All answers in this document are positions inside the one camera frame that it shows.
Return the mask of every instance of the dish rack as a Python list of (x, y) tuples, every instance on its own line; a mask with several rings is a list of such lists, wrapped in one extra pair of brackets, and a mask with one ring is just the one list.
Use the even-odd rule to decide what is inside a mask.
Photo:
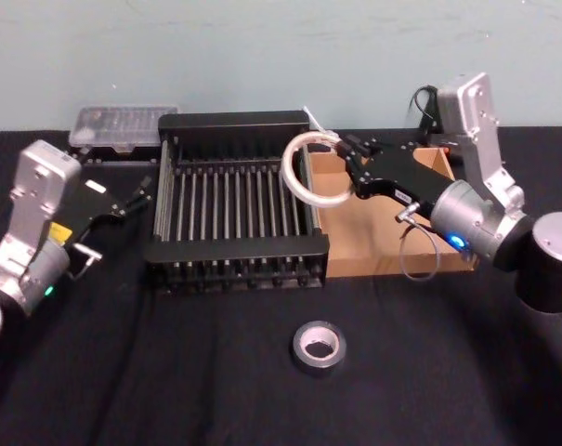
[[(286, 144), (308, 131), (303, 111), (166, 114), (152, 238), (159, 289), (206, 292), (319, 287), (329, 241), (316, 209), (283, 184)], [(294, 158), (311, 187), (309, 155)]]

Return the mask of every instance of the cardboard box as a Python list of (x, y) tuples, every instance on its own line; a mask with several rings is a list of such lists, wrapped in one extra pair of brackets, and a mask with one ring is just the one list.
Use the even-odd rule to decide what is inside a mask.
[[(415, 159), (449, 178), (454, 178), (442, 149), (421, 148)], [(346, 189), (349, 178), (345, 162), (333, 154), (311, 153), (313, 190), (320, 195), (335, 195)], [(351, 197), (342, 206), (319, 209), (320, 226), (330, 237), (327, 277), (400, 274), (400, 236), (408, 227), (395, 216), (403, 206), (388, 197), (360, 200)], [(416, 216), (420, 223), (427, 220)], [(440, 271), (470, 271), (477, 264), (463, 261), (456, 250), (435, 236), (441, 253)], [(405, 265), (409, 273), (427, 273), (436, 265), (431, 242), (419, 230), (406, 240)]]

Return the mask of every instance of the black table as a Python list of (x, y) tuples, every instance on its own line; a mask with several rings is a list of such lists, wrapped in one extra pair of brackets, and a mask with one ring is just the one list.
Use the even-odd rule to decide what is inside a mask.
[[(38, 138), (67, 145), (65, 132), (0, 133), (0, 233), (18, 152)], [(562, 127), (503, 128), (501, 142), (527, 210), (562, 210)], [(143, 176), (102, 172), (114, 188)], [(138, 280), (146, 224), (30, 320), (0, 376), (0, 444), (562, 444), (562, 315), (526, 308), (513, 275), (155, 299)], [(289, 355), (312, 320), (348, 342), (329, 379)]]

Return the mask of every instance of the light blue wall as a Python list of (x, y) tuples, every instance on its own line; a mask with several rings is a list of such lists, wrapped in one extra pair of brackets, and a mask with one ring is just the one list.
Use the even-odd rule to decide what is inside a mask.
[(468, 71), (503, 125), (562, 125), (562, 0), (0, 0), (0, 129), (91, 103), (403, 126), (415, 87)]

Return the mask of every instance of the roll of tape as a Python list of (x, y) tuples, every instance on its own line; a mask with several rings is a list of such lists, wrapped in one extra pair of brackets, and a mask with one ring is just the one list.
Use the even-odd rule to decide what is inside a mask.
[[(322, 347), (323, 354), (312, 351)], [(297, 366), (307, 374), (326, 376), (345, 359), (346, 340), (343, 333), (326, 321), (306, 323), (293, 337), (293, 355)]]

